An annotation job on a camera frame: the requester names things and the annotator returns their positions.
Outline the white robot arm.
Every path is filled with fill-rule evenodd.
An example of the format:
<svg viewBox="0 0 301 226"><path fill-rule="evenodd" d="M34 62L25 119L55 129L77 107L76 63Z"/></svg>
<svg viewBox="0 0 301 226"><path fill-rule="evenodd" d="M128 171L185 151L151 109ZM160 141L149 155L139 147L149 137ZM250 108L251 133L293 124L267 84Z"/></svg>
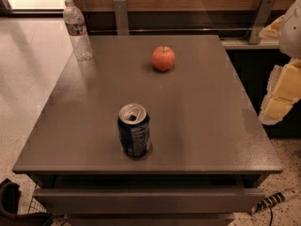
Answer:
<svg viewBox="0 0 301 226"><path fill-rule="evenodd" d="M261 103L259 121L275 125L301 99L301 0L295 0L284 15L266 26L260 37L278 39L279 51L290 58L283 67L274 66Z"/></svg>

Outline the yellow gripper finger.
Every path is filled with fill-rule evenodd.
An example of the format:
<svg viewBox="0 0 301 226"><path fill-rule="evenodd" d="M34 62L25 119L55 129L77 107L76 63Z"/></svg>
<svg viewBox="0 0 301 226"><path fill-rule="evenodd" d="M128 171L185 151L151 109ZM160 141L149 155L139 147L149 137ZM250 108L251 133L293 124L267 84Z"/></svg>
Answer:
<svg viewBox="0 0 301 226"><path fill-rule="evenodd" d="M276 65L270 73L266 90L259 120L265 125L275 125L301 99L301 59L292 58L284 67Z"/></svg>
<svg viewBox="0 0 301 226"><path fill-rule="evenodd" d="M259 37L265 40L278 40L283 19L283 15L276 18L272 23L260 31Z"/></svg>

